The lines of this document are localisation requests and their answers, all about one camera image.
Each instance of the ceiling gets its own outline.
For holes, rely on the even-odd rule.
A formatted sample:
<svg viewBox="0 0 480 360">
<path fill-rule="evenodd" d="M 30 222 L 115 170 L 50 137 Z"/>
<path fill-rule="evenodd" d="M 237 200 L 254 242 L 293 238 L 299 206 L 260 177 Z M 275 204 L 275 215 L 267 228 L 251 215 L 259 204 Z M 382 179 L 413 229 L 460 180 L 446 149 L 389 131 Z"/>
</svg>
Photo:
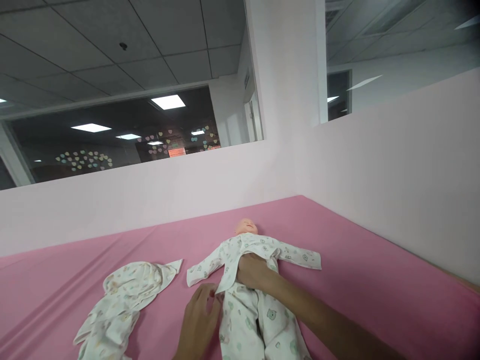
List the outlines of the ceiling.
<svg viewBox="0 0 480 360">
<path fill-rule="evenodd" d="M 0 116 L 235 74 L 244 29 L 243 0 L 1 0 Z"/>
<path fill-rule="evenodd" d="M 392 4 L 417 4 L 388 31 L 365 35 L 385 20 Z M 329 66 L 465 44 L 480 38 L 479 25 L 455 30 L 479 8 L 470 0 L 327 0 Z"/>
</svg>

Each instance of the forearm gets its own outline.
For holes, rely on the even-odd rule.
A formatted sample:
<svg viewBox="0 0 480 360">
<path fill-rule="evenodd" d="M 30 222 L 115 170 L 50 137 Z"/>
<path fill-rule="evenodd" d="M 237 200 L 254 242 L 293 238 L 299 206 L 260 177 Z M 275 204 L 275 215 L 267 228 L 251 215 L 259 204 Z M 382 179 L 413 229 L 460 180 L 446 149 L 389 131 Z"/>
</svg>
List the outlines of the forearm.
<svg viewBox="0 0 480 360">
<path fill-rule="evenodd" d="M 337 357 L 403 359 L 381 340 L 307 291 L 272 271 L 263 291 L 280 301 Z"/>
</svg>

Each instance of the white wall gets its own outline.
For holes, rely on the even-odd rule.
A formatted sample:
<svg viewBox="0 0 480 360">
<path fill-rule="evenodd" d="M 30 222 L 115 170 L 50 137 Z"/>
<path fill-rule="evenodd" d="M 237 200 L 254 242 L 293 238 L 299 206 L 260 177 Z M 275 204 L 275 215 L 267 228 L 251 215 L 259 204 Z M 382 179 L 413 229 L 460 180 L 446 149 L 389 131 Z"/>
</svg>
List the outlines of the white wall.
<svg viewBox="0 0 480 360">
<path fill-rule="evenodd" d="M 352 90 L 352 111 L 356 112 L 477 67 L 480 42 L 329 66 L 328 72 L 352 69 L 353 85 L 382 75 Z"/>
</svg>

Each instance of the onesie sleeve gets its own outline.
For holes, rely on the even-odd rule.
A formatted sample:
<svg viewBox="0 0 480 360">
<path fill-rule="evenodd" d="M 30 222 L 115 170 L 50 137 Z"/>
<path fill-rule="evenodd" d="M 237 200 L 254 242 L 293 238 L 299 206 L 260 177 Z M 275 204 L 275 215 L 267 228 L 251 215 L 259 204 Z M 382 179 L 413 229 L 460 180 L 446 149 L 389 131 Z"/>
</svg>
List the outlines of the onesie sleeve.
<svg viewBox="0 0 480 360">
<path fill-rule="evenodd" d="M 322 269 L 322 260 L 318 252 L 302 249 L 278 240 L 275 240 L 275 242 L 275 245 L 280 249 L 279 259 L 304 268 Z"/>
<path fill-rule="evenodd" d="M 186 273 L 186 284 L 188 287 L 208 278 L 211 273 L 225 264 L 223 245 L 224 243 L 222 242 L 205 260 L 188 269 Z"/>
</svg>

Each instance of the fabric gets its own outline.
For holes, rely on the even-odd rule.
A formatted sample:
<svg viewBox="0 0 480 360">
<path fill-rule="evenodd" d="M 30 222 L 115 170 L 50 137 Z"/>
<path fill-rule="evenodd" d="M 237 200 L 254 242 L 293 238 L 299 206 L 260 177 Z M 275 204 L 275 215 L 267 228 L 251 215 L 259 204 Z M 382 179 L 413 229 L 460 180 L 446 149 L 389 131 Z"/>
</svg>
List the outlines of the fabric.
<svg viewBox="0 0 480 360">
<path fill-rule="evenodd" d="M 183 260 L 167 265 L 132 262 L 103 282 L 105 296 L 93 307 L 73 344 L 83 342 L 78 360 L 130 360 L 124 355 L 129 336 L 140 316 L 179 273 Z"/>
<path fill-rule="evenodd" d="M 267 263 L 278 271 L 274 258 Z M 312 360 L 293 313 L 239 282 L 225 291 L 219 339 L 223 360 Z"/>
<path fill-rule="evenodd" d="M 322 269 L 318 252 L 305 250 L 273 237 L 247 232 L 222 242 L 205 260 L 192 266 L 186 275 L 186 283 L 191 287 L 225 265 L 216 294 L 224 292 L 237 278 L 240 257 L 248 253 L 255 253 L 265 260 L 281 259 L 304 268 Z"/>
</svg>

